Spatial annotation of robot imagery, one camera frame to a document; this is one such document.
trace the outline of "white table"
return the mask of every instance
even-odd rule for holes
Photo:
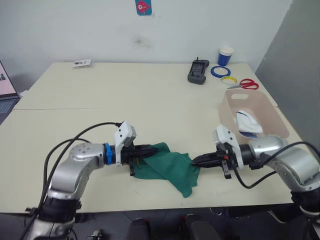
[[[206,69],[203,85],[191,84],[187,76],[191,64],[96,63],[73,69],[72,63],[57,62],[32,86],[14,109],[194,109],[218,108],[229,85]],[[239,81],[251,78],[259,91],[265,87],[246,63],[227,66]]]
[[[288,141],[299,141],[277,111],[290,132]],[[44,160],[53,146],[96,123],[121,120],[135,127],[136,145],[165,142],[171,151],[188,152],[192,159],[216,150],[212,131],[220,124],[218,108],[15,110],[0,126],[0,212],[21,213],[38,204]],[[113,144],[115,130],[103,126],[83,137],[93,143]],[[57,156],[52,156],[49,169]],[[270,171],[269,167],[246,168],[240,174],[250,184]],[[291,203],[290,191],[277,175],[248,190],[233,173],[232,179],[226,180],[220,167],[201,169],[198,186],[192,190],[190,197],[183,198],[166,180],[136,179],[129,176],[127,166],[106,166],[91,174],[80,212]]]

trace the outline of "wall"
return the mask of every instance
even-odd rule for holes
[[[138,16],[134,0],[1,0],[0,60],[19,90],[56,61],[233,62],[255,71],[291,0],[153,0]]]
[[[320,1],[293,0],[256,75],[300,136],[320,149]]]

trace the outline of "blue ring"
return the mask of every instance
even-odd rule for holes
[[[107,165],[111,165],[112,164],[112,151],[111,151],[111,147],[110,145],[106,142],[105,144],[105,148],[106,148],[106,158],[107,158]]]
[[[218,73],[215,73],[216,68],[223,68],[223,69],[227,70],[227,73],[225,75],[220,75]],[[222,77],[230,76],[231,71],[229,68],[226,68],[225,66],[214,66],[213,68],[211,68],[211,74],[217,78],[222,78]]]

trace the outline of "sticker on wall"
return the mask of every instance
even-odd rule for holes
[[[140,16],[152,14],[151,0],[135,0],[136,13]]]

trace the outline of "black device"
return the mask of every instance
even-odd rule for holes
[[[192,62],[188,74],[188,81],[193,84],[203,84],[206,81],[205,71],[209,66],[208,60],[199,60],[198,57]]]

